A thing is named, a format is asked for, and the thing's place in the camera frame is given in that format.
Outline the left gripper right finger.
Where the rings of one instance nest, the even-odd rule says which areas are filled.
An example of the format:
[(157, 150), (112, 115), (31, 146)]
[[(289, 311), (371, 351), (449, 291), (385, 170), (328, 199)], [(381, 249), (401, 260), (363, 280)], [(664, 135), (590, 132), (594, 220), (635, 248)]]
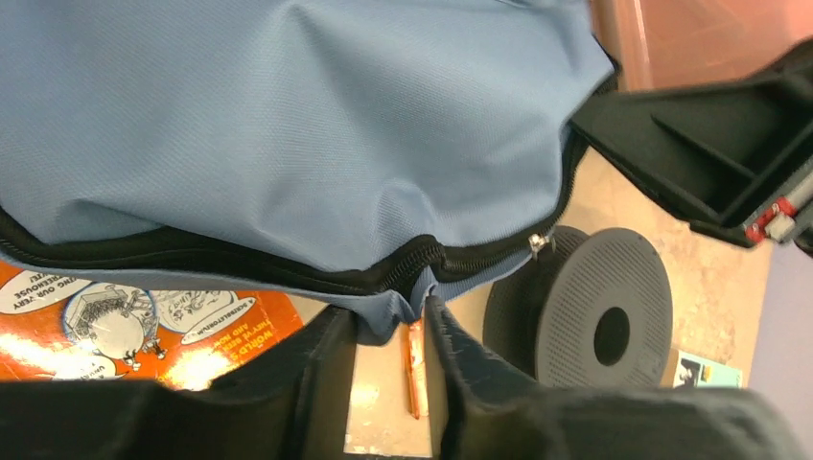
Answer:
[(802, 459), (787, 423), (737, 389), (547, 388), (424, 306), (437, 459)]

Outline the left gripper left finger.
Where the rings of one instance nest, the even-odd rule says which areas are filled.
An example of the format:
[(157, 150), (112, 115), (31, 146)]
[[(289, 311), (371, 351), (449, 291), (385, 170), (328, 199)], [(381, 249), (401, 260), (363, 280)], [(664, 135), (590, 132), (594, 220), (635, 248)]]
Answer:
[(305, 328), (201, 391), (152, 380), (1, 387), (5, 459), (340, 459), (356, 351), (351, 312)]

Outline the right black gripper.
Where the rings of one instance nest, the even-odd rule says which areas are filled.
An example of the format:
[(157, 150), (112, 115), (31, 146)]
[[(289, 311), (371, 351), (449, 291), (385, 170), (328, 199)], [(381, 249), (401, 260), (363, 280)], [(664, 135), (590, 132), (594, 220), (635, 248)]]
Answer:
[(812, 43), (741, 80), (588, 99), (572, 128), (691, 231), (812, 250)]

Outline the orange illustrated book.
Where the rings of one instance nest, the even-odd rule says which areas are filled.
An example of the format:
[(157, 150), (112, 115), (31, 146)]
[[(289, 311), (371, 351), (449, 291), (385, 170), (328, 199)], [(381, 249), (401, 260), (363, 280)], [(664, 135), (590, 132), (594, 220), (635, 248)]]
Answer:
[(299, 330), (281, 292), (144, 290), (1, 265), (1, 379), (202, 390)]

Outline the blue student backpack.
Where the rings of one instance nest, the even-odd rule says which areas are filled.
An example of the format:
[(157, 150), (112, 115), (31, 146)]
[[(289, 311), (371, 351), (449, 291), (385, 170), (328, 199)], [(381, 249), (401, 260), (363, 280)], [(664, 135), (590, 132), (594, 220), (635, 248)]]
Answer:
[(539, 253), (614, 73), (585, 1), (5, 1), (1, 257), (384, 343)]

